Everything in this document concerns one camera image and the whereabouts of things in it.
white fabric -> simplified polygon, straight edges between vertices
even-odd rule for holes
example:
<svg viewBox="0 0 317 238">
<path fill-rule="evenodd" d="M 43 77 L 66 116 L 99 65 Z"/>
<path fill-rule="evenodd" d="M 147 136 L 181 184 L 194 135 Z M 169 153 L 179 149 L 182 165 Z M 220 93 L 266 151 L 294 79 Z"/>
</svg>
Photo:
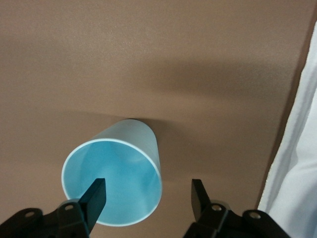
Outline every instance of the white fabric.
<svg viewBox="0 0 317 238">
<path fill-rule="evenodd" d="M 259 210 L 292 238 L 317 238 L 317 24 Z"/>
</svg>

screw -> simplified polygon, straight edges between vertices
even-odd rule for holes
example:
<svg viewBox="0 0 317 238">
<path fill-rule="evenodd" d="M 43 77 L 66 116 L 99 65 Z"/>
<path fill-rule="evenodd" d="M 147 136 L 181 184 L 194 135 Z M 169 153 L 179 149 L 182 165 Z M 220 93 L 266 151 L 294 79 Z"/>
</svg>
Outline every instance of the screw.
<svg viewBox="0 0 317 238">
<path fill-rule="evenodd" d="M 250 215 L 250 217 L 252 217 L 253 219 L 260 219 L 260 218 L 261 218 L 260 214 L 257 213 L 257 212 L 250 212 L 249 215 Z"/>
<path fill-rule="evenodd" d="M 219 211 L 222 210 L 222 208 L 221 208 L 219 205 L 213 205 L 211 208 L 212 208 L 214 211 L 217 211 L 217 212 L 219 212 Z"/>
<path fill-rule="evenodd" d="M 71 210 L 71 209 L 73 209 L 74 208 L 74 206 L 73 205 L 67 205 L 67 206 L 65 206 L 65 210 L 67 211 L 67 210 Z"/>
<path fill-rule="evenodd" d="M 32 217 L 35 214 L 35 212 L 27 212 L 25 213 L 24 217 L 28 218 L 28 217 Z"/>
</svg>

light blue cup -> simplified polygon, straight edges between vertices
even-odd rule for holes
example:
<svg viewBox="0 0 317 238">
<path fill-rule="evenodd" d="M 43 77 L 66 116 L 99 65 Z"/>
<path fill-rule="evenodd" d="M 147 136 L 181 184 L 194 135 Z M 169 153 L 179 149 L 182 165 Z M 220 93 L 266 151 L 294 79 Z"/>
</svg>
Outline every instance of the light blue cup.
<svg viewBox="0 0 317 238">
<path fill-rule="evenodd" d="M 67 198 L 80 198 L 96 178 L 106 179 L 106 205 L 97 223 L 128 226 L 151 215 L 162 195 L 153 131 L 127 119 L 74 149 L 61 175 Z"/>
</svg>

brown surface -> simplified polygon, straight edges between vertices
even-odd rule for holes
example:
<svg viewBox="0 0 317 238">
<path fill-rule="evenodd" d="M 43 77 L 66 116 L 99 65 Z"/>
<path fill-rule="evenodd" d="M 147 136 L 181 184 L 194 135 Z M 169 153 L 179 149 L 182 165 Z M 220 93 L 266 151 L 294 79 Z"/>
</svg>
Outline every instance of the brown surface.
<svg viewBox="0 0 317 238">
<path fill-rule="evenodd" d="M 0 1 L 0 222 L 56 208 L 67 155 L 125 118 L 157 135 L 162 200 L 93 238 L 181 237 L 191 178 L 237 213 L 255 207 L 316 3 Z"/>
</svg>

cup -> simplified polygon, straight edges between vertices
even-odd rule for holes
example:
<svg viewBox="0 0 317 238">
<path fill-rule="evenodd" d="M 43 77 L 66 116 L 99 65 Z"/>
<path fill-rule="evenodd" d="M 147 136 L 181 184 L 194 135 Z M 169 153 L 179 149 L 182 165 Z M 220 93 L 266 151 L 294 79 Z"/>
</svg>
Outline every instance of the cup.
<svg viewBox="0 0 317 238">
<path fill-rule="evenodd" d="M 97 223 L 128 226 L 151 215 L 162 195 L 153 131 L 141 121 L 126 119 L 74 149 L 61 174 L 66 197 L 80 198 L 97 178 L 106 179 L 106 205 Z"/>
</svg>

